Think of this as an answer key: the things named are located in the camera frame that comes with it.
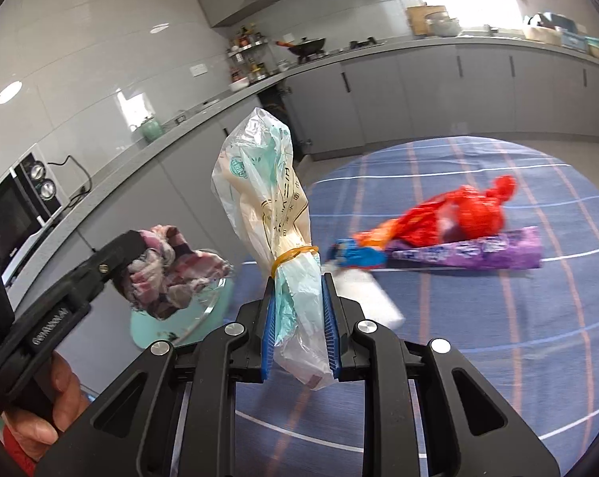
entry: tied plastic bag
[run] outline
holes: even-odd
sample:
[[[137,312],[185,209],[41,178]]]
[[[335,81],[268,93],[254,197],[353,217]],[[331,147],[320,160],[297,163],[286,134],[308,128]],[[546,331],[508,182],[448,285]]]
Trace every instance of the tied plastic bag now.
[[[505,225],[502,203],[516,189],[511,175],[501,175],[492,188],[481,194],[463,185],[416,205],[398,219],[390,219],[370,231],[353,235],[360,246],[385,249],[388,242],[401,239],[415,247],[491,237]]]
[[[280,256],[311,243],[308,200],[292,160],[288,127],[256,108],[225,139],[211,175],[234,231],[265,275]],[[334,382],[316,252],[302,252],[275,271],[274,359],[311,389]]]

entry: wok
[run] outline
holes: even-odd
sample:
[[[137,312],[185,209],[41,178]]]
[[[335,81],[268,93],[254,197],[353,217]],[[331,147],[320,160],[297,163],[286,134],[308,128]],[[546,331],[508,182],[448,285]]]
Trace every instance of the wok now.
[[[291,43],[282,43],[281,41],[278,41],[277,44],[279,46],[287,47],[291,53],[297,57],[306,58],[309,55],[316,54],[322,50],[324,48],[325,42],[326,38],[307,40],[305,37],[303,37],[302,42],[296,45]]]

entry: red plastic bag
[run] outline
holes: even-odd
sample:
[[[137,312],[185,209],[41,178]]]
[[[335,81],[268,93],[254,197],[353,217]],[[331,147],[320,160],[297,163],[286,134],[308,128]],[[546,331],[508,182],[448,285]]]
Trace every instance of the red plastic bag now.
[[[399,219],[385,221],[370,231],[354,235],[359,245],[385,248],[392,239],[401,239],[415,247],[444,242],[489,237],[505,225],[501,204],[516,189],[511,175],[494,180],[494,186],[481,194],[472,186],[432,197],[412,208]]]

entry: pink cloth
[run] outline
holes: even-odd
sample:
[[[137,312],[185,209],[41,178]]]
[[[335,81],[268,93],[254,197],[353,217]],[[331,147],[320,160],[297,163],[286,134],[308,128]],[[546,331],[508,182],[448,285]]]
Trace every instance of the pink cloth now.
[[[232,270],[217,254],[190,249],[175,226],[159,224],[140,234],[148,248],[115,286],[135,310],[157,319],[187,308],[192,296]]]

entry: finger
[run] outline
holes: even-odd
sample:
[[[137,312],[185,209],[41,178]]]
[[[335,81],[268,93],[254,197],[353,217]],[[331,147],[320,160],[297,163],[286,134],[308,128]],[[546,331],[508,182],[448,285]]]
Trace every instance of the finger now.
[[[54,388],[59,392],[65,392],[70,384],[71,375],[72,368],[70,368],[68,362],[57,352],[53,352],[50,379]]]
[[[31,412],[12,407],[3,413],[3,418],[19,446],[31,459],[39,460],[58,439],[52,425]]]
[[[79,379],[75,373],[71,373],[68,387],[57,397],[52,409],[52,419],[62,432],[65,432],[78,417],[82,398]]]
[[[88,400],[88,397],[85,394],[81,393],[81,404],[79,405],[79,410],[76,415],[76,418],[81,416],[89,406],[90,406],[90,400]]]

